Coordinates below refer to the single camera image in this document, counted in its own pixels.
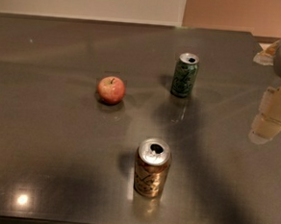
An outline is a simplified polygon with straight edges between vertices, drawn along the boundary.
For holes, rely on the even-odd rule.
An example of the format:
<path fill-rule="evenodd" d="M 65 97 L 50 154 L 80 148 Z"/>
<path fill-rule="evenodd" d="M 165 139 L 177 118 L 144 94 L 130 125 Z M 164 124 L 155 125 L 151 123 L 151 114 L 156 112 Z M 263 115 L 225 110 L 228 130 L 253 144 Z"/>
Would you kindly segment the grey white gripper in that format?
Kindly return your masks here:
<path fill-rule="evenodd" d="M 262 43 L 261 47 L 263 50 L 254 56 L 253 61 L 265 66 L 273 65 L 275 74 L 281 78 L 281 38 L 272 44 Z M 269 87 L 251 124 L 249 138 L 255 144 L 266 144 L 280 133 L 281 87 Z"/>

